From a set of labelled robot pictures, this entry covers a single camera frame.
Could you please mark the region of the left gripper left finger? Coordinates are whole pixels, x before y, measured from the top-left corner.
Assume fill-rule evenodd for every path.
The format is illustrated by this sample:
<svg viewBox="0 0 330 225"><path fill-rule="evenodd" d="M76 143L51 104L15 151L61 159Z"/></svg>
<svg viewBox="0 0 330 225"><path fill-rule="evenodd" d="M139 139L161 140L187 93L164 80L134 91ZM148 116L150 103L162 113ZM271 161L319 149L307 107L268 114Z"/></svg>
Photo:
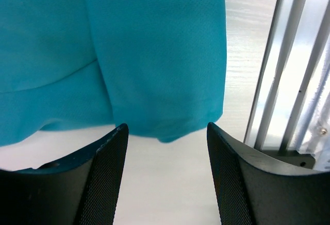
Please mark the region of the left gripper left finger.
<svg viewBox="0 0 330 225"><path fill-rule="evenodd" d="M37 169L1 171L1 224L113 224L128 145L121 124Z"/></svg>

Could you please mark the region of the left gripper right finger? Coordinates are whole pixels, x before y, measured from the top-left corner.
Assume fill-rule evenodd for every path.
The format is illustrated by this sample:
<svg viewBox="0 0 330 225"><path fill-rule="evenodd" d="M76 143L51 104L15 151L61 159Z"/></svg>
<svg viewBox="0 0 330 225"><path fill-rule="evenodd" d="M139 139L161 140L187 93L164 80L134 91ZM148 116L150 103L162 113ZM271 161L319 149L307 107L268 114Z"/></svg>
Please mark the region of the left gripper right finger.
<svg viewBox="0 0 330 225"><path fill-rule="evenodd" d="M329 173L272 158L216 124L207 146L222 224L329 224Z"/></svg>

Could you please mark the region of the teal t-shirt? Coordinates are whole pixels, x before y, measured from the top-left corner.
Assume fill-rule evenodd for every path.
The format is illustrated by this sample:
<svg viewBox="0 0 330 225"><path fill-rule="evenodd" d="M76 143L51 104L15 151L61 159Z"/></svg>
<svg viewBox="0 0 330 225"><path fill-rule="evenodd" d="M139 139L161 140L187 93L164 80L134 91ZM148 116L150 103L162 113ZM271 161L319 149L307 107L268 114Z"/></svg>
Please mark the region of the teal t-shirt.
<svg viewBox="0 0 330 225"><path fill-rule="evenodd" d="M171 142L217 121L225 0L1 0L1 145L128 125Z"/></svg>

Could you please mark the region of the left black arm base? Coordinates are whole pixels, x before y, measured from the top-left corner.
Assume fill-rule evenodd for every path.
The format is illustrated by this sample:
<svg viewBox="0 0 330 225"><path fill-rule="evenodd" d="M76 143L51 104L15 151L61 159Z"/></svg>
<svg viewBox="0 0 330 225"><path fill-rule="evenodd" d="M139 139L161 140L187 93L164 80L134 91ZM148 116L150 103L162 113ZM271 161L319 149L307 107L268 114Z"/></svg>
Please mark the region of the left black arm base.
<svg viewBox="0 0 330 225"><path fill-rule="evenodd" d="M279 152L277 150L263 150L262 153L282 162L307 169L313 169L316 162L315 158L311 154L300 154L296 150L289 150L285 152Z"/></svg>

